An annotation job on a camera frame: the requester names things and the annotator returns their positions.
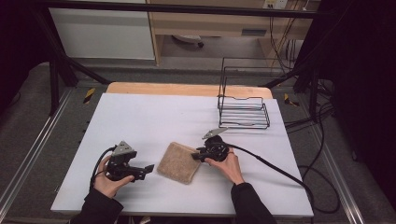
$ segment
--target silver metal strip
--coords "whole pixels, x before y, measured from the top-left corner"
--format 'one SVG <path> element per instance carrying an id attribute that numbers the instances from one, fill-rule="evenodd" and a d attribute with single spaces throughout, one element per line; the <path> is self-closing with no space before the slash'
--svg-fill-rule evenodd
<path id="1" fill-rule="evenodd" d="M 302 107 L 305 114 L 309 117 L 310 115 L 308 112 L 308 102 L 306 100 L 306 97 L 300 94 L 297 94 L 297 97 L 299 99 L 300 106 Z M 313 125 L 311 126 L 311 130 L 313 131 L 316 140 L 320 145 L 320 140 L 321 140 L 320 128 L 318 127 L 318 125 Z M 340 200 L 342 205 L 344 206 L 344 209 L 346 211 L 346 216 L 348 217 L 349 222 L 352 224 L 363 224 L 364 219 L 361 215 L 361 211 L 359 207 L 356 205 L 352 193 L 350 192 L 349 187 L 347 185 L 347 182 L 345 181 L 343 175 L 341 174 L 341 171 L 338 168 L 338 165 L 335 162 L 332 153 L 328 145 L 326 144 L 326 141 L 324 142 L 322 153 L 323 153 L 322 154 L 323 161 L 326 165 L 326 168 L 329 172 L 329 175 L 332 179 L 334 186 L 336 187 L 338 193 L 340 194 Z"/>
<path id="2" fill-rule="evenodd" d="M 35 142 L 31 146 L 29 152 L 27 153 L 26 157 L 24 158 L 23 162 L 21 163 L 20 168 L 16 172 L 16 174 L 12 177 L 12 180 L 9 182 L 6 190 L 4 191 L 3 195 L 0 198 L 0 223 L 3 222 L 3 219 L 6 217 L 8 209 L 14 202 L 18 192 L 20 191 L 23 182 L 25 181 L 26 177 L 29 175 L 30 171 L 32 170 L 35 161 L 37 160 L 38 156 L 40 155 L 41 149 L 46 144 L 50 134 L 55 127 L 56 123 L 59 120 L 59 117 L 64 112 L 64 108 L 67 105 L 68 99 L 70 97 L 73 88 L 65 88 L 64 94 L 61 97 L 60 104 L 58 109 L 55 111 L 52 117 L 47 119 L 43 129 L 39 133 L 38 137 L 36 138 Z"/>

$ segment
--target person's right arm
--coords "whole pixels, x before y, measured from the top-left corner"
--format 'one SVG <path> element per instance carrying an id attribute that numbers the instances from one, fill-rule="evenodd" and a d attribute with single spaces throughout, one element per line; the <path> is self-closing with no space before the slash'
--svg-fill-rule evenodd
<path id="1" fill-rule="evenodd" d="M 205 161 L 209 163 L 209 165 L 221 170 L 223 174 L 233 182 L 231 196 L 236 213 L 236 223 L 276 223 L 274 217 L 262 203 L 253 186 L 246 183 L 242 177 L 238 157 L 233 153 L 232 148 L 230 148 L 227 158 L 224 161 L 214 161 L 209 158 L 206 158 Z"/>

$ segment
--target black and yellow tape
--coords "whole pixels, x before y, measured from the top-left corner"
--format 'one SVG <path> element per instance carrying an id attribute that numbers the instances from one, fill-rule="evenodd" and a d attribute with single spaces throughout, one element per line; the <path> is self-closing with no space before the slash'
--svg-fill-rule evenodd
<path id="1" fill-rule="evenodd" d="M 87 91 L 87 94 L 85 95 L 85 98 L 84 98 L 84 102 L 82 102 L 84 105 L 86 105 L 90 102 L 94 92 L 95 92 L 95 88 L 90 88 Z"/>
<path id="2" fill-rule="evenodd" d="M 293 102 L 289 99 L 289 96 L 287 93 L 285 93 L 285 104 L 286 105 L 294 105 L 294 106 L 300 106 L 298 102 Z"/>

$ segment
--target brown cloth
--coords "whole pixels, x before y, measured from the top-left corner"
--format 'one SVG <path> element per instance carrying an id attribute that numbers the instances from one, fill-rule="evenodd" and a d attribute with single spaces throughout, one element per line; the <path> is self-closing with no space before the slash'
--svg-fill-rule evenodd
<path id="1" fill-rule="evenodd" d="M 190 184 L 201 164 L 192 158 L 191 153 L 194 152 L 198 151 L 176 142 L 171 143 L 157 167 L 158 173 L 180 183 Z"/>

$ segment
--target person's left hand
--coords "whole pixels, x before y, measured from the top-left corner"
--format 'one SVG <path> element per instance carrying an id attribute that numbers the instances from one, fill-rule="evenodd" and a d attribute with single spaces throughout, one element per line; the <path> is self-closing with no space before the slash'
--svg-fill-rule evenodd
<path id="1" fill-rule="evenodd" d="M 110 160 L 111 156 L 107 156 L 99 163 L 98 175 L 95 178 L 93 187 L 99 192 L 112 199 L 117 191 L 124 185 L 128 184 L 134 179 L 134 176 L 129 175 L 119 181 L 112 181 L 106 176 L 106 163 Z"/>

